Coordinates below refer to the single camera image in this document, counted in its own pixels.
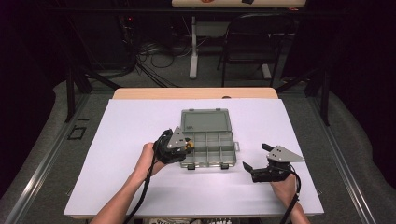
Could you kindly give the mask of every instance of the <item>hand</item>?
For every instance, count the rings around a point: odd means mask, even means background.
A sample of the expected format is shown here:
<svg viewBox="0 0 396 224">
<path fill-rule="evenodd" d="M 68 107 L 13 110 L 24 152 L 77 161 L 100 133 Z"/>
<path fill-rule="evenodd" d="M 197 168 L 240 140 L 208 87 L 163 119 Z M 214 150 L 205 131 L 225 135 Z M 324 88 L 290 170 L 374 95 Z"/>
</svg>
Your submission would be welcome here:
<svg viewBox="0 0 396 224">
<path fill-rule="evenodd" d="M 284 181 L 271 182 L 276 197 L 288 207 L 296 194 L 296 176 L 290 174 Z"/>
<path fill-rule="evenodd" d="M 132 172 L 132 175 L 142 182 L 146 179 L 149 167 L 152 163 L 152 157 L 154 156 L 154 150 L 152 149 L 153 145 L 153 143 L 146 143 L 143 145 L 142 154 L 140 154 L 140 158 L 136 163 L 134 171 Z M 151 175 L 157 174 L 164 166 L 165 164 L 155 159 L 155 164 Z"/>
</svg>

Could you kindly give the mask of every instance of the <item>table surface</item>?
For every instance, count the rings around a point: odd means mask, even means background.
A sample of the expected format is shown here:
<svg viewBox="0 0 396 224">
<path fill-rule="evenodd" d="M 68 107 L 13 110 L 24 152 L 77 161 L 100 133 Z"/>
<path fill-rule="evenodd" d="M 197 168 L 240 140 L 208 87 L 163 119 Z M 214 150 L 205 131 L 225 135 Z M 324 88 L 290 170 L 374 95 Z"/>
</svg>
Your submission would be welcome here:
<svg viewBox="0 0 396 224">
<path fill-rule="evenodd" d="M 232 99 L 221 99 L 223 96 Z M 286 109 L 271 88 L 117 90 L 108 103 L 64 214 L 76 218 L 95 216 L 134 169 L 143 144 L 178 126 L 181 110 L 186 108 L 229 110 L 233 138 L 240 146 L 237 163 L 228 170 L 210 167 L 194 171 L 180 168 L 178 163 L 167 165 L 151 179 L 146 199 L 135 217 L 282 216 L 285 209 L 269 183 L 253 183 L 242 165 L 242 161 L 254 168 L 267 165 L 261 143 L 280 145 L 302 155 Z M 292 164 L 302 179 L 300 202 L 305 212 L 322 214 L 305 162 Z M 129 212 L 137 204 L 141 190 Z"/>
<path fill-rule="evenodd" d="M 204 3 L 201 0 L 172 0 L 174 7 L 304 7 L 305 0 L 254 0 L 253 4 L 242 0 L 214 0 Z"/>
</svg>

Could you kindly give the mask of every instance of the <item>dark background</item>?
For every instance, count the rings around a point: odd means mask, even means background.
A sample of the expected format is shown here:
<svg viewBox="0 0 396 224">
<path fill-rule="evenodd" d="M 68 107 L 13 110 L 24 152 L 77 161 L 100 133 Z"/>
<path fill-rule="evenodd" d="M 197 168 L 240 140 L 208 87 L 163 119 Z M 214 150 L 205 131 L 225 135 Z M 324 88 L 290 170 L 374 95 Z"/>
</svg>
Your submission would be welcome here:
<svg viewBox="0 0 396 224">
<path fill-rule="evenodd" d="M 393 106 L 396 84 L 396 69 L 393 66 L 396 62 L 396 20 L 391 11 L 394 6 L 386 5 L 385 1 L 376 1 L 375 5 L 370 5 L 359 1 L 311 0 L 307 7 L 310 10 L 340 10 L 361 5 L 369 7 L 364 7 L 360 22 L 351 31 L 352 38 L 333 64 L 330 71 L 331 91 L 342 99 L 367 132 L 373 145 L 375 164 L 396 188 L 396 174 L 392 166 L 396 161 L 396 111 Z M 48 20 L 32 0 L 8 0 L 0 6 L 0 76 L 4 96 L 0 116 L 1 195 L 21 169 L 50 115 L 55 100 L 53 87 L 65 80 L 67 60 L 48 27 Z M 72 29 L 64 18 L 54 20 L 62 25 L 76 58 L 92 67 L 92 58 L 78 36 L 78 31 Z M 130 55 L 120 44 L 121 35 L 114 32 L 120 27 L 113 21 L 102 25 L 114 34 L 106 40 L 106 44 L 117 47 L 111 49 L 111 52 L 110 49 L 96 48 L 94 45 L 90 49 L 96 51 L 96 55 L 113 55 L 106 58 L 97 56 L 101 65 L 117 67 L 119 64 L 121 69 L 128 64 Z M 101 24 L 98 20 L 94 22 L 96 25 Z M 297 77 L 317 67 L 324 55 L 332 50 L 329 46 L 342 30 L 342 25 L 342 20 L 301 20 L 283 77 Z M 162 32 L 170 34 L 170 27 L 162 28 Z M 109 33 L 98 34 L 94 38 Z M 166 39 L 164 43 L 171 43 L 169 41 L 171 39 Z"/>
</svg>

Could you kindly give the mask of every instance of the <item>gray carpet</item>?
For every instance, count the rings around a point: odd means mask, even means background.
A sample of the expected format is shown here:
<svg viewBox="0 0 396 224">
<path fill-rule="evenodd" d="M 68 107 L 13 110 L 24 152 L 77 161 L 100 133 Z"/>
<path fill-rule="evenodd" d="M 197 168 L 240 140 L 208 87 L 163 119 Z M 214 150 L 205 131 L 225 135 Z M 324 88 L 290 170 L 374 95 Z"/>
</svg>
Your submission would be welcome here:
<svg viewBox="0 0 396 224">
<path fill-rule="evenodd" d="M 198 78 L 190 80 L 190 57 L 178 57 L 171 66 L 155 69 L 159 76 L 165 77 L 181 87 L 219 87 L 220 71 L 216 70 L 218 56 L 205 55 L 200 57 Z M 167 56 L 155 56 L 154 62 L 167 65 Z M 150 60 L 145 62 L 153 67 Z M 266 86 L 268 81 L 261 80 L 261 74 L 251 68 L 234 67 L 230 69 L 227 86 Z M 134 71 L 125 77 L 112 78 L 124 87 L 156 87 L 144 74 Z M 282 82 L 277 78 L 276 86 Z M 75 185 L 86 153 L 94 137 L 100 119 L 105 111 L 108 99 L 113 91 L 98 81 L 92 80 L 94 91 L 87 104 L 81 108 L 76 128 L 86 128 L 81 139 L 79 132 L 69 133 L 64 137 L 60 153 L 53 164 L 40 191 L 27 210 L 22 223 L 84 223 L 65 217 L 63 211 L 68 200 L 67 193 Z M 316 116 L 312 98 L 301 94 L 304 83 L 296 86 L 288 93 L 280 94 L 290 115 L 297 139 L 306 158 L 313 181 L 321 192 L 319 198 L 325 214 L 311 217 L 313 223 L 361 223 L 360 216 L 349 196 L 348 189 L 334 163 L 332 146 L 323 132 L 321 120 Z M 41 162 L 44 155 L 51 149 L 51 143 L 61 130 L 65 119 L 65 87 L 64 83 L 55 88 L 57 104 L 55 105 L 48 125 L 46 125 L 35 148 L 26 164 L 12 184 L 11 188 L 0 201 L 1 220 L 5 222 L 15 202 L 20 197 L 28 180 Z M 371 160 L 371 146 L 367 136 L 353 116 L 347 111 L 339 99 L 331 95 L 330 100 L 331 130 L 342 149 L 347 165 L 356 178 L 361 192 L 368 203 L 376 223 L 392 223 L 396 219 L 396 192 L 382 178 Z M 263 218 L 263 223 L 277 223 L 279 218 Z"/>
</svg>

